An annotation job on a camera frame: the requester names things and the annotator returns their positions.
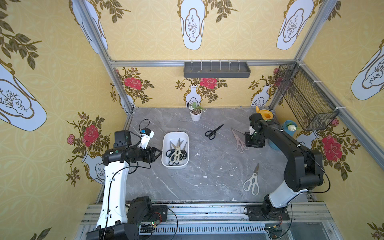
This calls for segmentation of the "pink handled scissors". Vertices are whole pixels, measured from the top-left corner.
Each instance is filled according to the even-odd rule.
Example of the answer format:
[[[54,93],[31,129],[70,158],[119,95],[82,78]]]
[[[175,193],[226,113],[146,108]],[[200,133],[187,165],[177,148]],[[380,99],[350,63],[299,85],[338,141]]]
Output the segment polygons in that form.
[[[245,135],[234,128],[231,128],[231,130],[237,142],[237,150],[240,153],[244,153],[244,151],[249,149],[245,143]]]

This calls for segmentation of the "cream kitchen shears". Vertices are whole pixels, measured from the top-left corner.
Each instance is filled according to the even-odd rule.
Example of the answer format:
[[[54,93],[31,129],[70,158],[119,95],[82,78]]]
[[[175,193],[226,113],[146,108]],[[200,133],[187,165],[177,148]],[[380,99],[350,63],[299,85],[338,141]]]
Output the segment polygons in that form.
[[[179,163],[181,163],[183,161],[183,154],[182,154],[182,150],[181,150],[181,143],[182,142],[183,141],[181,141],[179,139],[178,143],[176,145],[173,144],[175,146],[175,149],[176,149],[176,151],[174,152],[174,156],[175,156],[174,162],[178,161]]]

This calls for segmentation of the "white plastic storage box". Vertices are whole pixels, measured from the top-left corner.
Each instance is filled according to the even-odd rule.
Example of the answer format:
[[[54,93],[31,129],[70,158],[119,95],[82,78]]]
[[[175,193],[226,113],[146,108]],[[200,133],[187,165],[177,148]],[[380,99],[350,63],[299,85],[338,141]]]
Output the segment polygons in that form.
[[[184,169],[189,162],[189,136],[171,132],[164,136],[162,164],[172,170]]]

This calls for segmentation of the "dark blue scissors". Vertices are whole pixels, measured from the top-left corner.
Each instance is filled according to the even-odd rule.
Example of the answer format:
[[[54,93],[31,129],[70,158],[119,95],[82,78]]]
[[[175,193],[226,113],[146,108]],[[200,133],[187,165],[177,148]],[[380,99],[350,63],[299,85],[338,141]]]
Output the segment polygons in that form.
[[[187,143],[185,144],[184,148],[182,149],[182,154],[183,154],[183,160],[186,160],[187,159],[187,151],[186,151],[186,146],[187,146]]]

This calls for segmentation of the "large black scissors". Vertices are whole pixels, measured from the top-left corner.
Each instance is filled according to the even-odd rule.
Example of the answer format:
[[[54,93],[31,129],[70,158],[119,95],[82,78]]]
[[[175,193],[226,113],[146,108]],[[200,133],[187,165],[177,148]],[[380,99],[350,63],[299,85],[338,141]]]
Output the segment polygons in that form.
[[[207,132],[205,132],[205,136],[208,137],[209,140],[213,140],[215,137],[216,137],[216,133],[217,131],[223,126],[223,124],[221,124],[219,127],[217,127],[216,129],[214,130],[209,130]]]

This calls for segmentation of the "small black scissors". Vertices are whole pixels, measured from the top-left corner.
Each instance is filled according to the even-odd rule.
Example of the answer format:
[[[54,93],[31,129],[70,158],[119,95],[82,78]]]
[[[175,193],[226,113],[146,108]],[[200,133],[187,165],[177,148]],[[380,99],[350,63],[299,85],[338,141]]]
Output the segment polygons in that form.
[[[174,162],[174,158],[175,158],[174,152],[176,151],[176,149],[172,142],[170,142],[170,148],[171,149],[166,152],[166,157],[169,158],[168,165],[169,166],[178,165],[179,164],[178,161]]]

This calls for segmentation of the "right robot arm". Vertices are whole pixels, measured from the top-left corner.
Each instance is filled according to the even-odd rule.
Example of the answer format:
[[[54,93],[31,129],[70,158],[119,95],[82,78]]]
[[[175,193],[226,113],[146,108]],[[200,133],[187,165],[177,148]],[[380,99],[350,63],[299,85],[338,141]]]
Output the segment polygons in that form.
[[[250,131],[245,133],[246,146],[263,148],[266,140],[274,143],[287,158],[284,181],[263,200],[264,214],[282,211],[301,193],[324,182],[322,154],[297,142],[275,120],[265,120],[259,113],[249,117]]]

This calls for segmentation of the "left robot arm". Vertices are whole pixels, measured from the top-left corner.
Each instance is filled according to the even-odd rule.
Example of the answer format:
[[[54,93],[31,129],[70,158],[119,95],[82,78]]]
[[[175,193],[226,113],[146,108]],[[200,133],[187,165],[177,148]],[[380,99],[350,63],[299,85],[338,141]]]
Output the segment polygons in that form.
[[[88,232],[88,240],[138,240],[139,227],[145,217],[154,214],[148,196],[136,198],[126,209],[126,183],[130,168],[139,168],[139,162],[153,163],[162,155],[155,147],[148,147],[154,132],[140,130],[140,141],[132,145],[130,131],[115,132],[113,148],[102,156],[105,166],[105,192],[102,210],[94,231]]]

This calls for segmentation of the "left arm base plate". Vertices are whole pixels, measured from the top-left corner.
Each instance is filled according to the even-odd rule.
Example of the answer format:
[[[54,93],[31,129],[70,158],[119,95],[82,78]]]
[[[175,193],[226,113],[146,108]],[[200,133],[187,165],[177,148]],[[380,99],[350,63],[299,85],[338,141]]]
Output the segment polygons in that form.
[[[161,223],[166,222],[168,217],[168,207],[166,205],[139,208],[134,214],[134,223],[139,225],[143,222],[154,222],[159,220]]]

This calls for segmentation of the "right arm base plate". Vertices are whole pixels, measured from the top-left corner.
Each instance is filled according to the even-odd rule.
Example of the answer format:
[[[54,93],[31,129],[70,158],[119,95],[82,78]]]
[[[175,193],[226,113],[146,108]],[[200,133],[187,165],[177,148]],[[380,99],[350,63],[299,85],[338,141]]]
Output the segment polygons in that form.
[[[274,208],[264,205],[246,205],[243,213],[250,221],[288,221],[290,216],[285,208]]]

